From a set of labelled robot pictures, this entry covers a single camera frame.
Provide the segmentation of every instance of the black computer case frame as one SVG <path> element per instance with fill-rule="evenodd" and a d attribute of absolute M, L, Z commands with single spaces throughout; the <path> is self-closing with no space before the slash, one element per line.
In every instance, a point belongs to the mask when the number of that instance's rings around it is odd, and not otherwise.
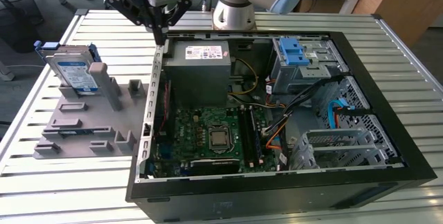
<path fill-rule="evenodd" d="M 189 37 L 214 33 L 242 33 L 245 36 L 328 35 L 401 157 L 404 167 L 134 183 L 136 157 L 133 157 L 126 201 L 137 204 L 152 221 L 210 220 L 361 207 L 390 192 L 421 185 L 436 178 L 342 33 L 172 31 L 169 35 L 182 33 Z"/>

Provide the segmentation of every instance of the blue hard drive label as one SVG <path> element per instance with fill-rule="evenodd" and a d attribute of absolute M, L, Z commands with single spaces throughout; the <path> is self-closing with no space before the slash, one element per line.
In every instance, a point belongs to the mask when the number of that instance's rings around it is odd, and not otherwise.
<path fill-rule="evenodd" d="M 70 86 L 80 92 L 94 92 L 97 84 L 88 72 L 85 62 L 57 62 L 60 73 Z"/>

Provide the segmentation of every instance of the motherboard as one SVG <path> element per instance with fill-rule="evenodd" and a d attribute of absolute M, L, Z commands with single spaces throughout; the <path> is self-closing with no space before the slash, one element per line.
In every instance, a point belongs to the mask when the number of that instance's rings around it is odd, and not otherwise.
<path fill-rule="evenodd" d="M 173 142 L 157 148 L 164 177 L 274 171 L 261 108 L 177 109 L 173 121 Z"/>

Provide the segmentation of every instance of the aluminum profile table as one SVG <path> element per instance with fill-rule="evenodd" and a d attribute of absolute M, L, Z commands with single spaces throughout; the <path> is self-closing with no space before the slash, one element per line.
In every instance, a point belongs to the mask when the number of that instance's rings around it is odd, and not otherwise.
<path fill-rule="evenodd" d="M 216 220 L 210 223 L 440 223 L 443 219 L 443 89 L 382 22 L 369 15 L 256 13 L 258 30 L 338 31 L 381 89 L 437 179 L 362 208 Z M 189 12 L 180 30 L 209 30 L 210 15 Z M 154 42 L 116 11 L 76 15 L 61 43 L 94 43 L 117 81 L 149 81 Z M 34 160 L 33 147 L 56 107 L 58 79 L 45 66 L 0 142 L 0 222 L 152 223 L 124 201 L 130 157 Z"/>

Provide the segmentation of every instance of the ram slot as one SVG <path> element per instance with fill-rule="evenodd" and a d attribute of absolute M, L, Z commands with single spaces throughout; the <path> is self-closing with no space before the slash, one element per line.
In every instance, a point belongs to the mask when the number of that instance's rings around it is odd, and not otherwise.
<path fill-rule="evenodd" d="M 261 153 L 261 145 L 260 145 L 260 133 L 257 131 L 256 125 L 254 125 L 254 116 L 253 116 L 253 108 L 249 106 L 249 112 L 250 112 L 250 122 L 252 122 L 252 130 L 253 130 L 253 146 L 254 146 L 254 154 L 257 157 L 257 163 L 262 164 L 262 153 Z"/>
<path fill-rule="evenodd" d="M 254 148 L 253 120 L 250 118 L 250 110 L 240 108 L 237 110 L 238 130 L 242 146 L 244 164 L 253 167 L 258 163 L 258 156 Z"/>

